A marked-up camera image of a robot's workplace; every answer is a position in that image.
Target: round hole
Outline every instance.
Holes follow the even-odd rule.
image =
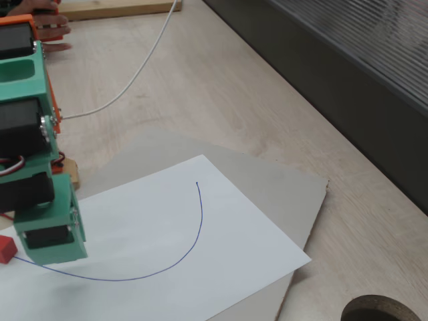
[[[404,304],[386,296],[360,296],[349,302],[341,321],[421,321]]]

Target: dark wall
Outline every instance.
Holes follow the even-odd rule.
[[[428,214],[428,118],[264,0],[204,0]]]

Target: wooden table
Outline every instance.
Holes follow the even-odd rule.
[[[63,115],[119,92],[165,15],[72,23],[74,49],[48,56]],[[143,128],[157,126],[330,179],[280,320],[339,321],[365,294],[428,316],[428,218],[201,0],[187,0],[115,105],[63,122],[82,184]]]

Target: white cable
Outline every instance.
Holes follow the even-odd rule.
[[[10,166],[8,169],[5,169],[4,171],[0,171],[0,177],[6,176],[6,175],[9,175],[11,173],[18,171],[19,169],[21,169],[24,166],[24,164],[25,164],[25,159],[22,156],[20,156],[18,163],[16,163],[13,166]]]
[[[169,19],[171,18],[171,15],[173,14],[173,12],[175,10],[175,7],[177,6],[177,2],[178,2],[178,0],[174,0],[173,6],[171,7],[171,10],[169,11],[167,20],[165,21],[165,23],[164,23],[164,25],[163,25],[160,33],[159,33],[159,36],[156,39],[156,41],[154,42],[154,45],[153,45],[152,49],[150,50],[150,52],[148,53],[146,59],[143,61],[143,63],[141,64],[141,66],[139,67],[139,69],[137,70],[137,72],[135,73],[134,77],[132,77],[131,81],[129,81],[129,83],[126,85],[126,87],[119,93],[119,95],[117,95],[116,97],[114,97],[107,104],[105,104],[105,105],[103,105],[103,106],[101,106],[101,107],[99,107],[97,109],[91,110],[90,112],[84,112],[84,113],[81,113],[81,114],[66,116],[66,117],[62,118],[63,120],[73,119],[73,118],[79,118],[79,117],[84,117],[84,116],[89,116],[89,115],[95,114],[96,112],[100,112],[101,110],[109,107],[111,104],[113,104],[115,101],[117,101],[117,99],[119,99],[129,89],[129,87],[131,87],[131,85],[134,83],[135,79],[141,73],[141,70],[147,64],[147,61],[150,59],[150,57],[153,54],[154,50],[156,49],[159,41],[161,40],[161,37],[162,37],[163,33],[165,32],[165,29],[167,28]]]

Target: red block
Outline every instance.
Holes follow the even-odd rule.
[[[18,249],[13,238],[0,235],[0,263],[8,264],[16,253]]]

